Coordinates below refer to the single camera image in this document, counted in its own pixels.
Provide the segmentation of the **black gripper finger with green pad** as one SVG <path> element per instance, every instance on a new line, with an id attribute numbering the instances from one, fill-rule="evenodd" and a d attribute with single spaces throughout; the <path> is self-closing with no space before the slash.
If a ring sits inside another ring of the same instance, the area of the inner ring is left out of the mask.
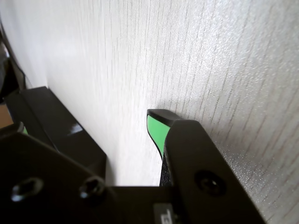
<path id="1" fill-rule="evenodd" d="M 196 120 L 166 109 L 147 110 L 148 134 L 177 190 L 188 224 L 262 224 L 264 219 L 232 169 Z"/>
<path id="2" fill-rule="evenodd" d="M 3 224 L 122 224 L 102 178 L 17 125 L 0 131 L 0 221 Z"/>

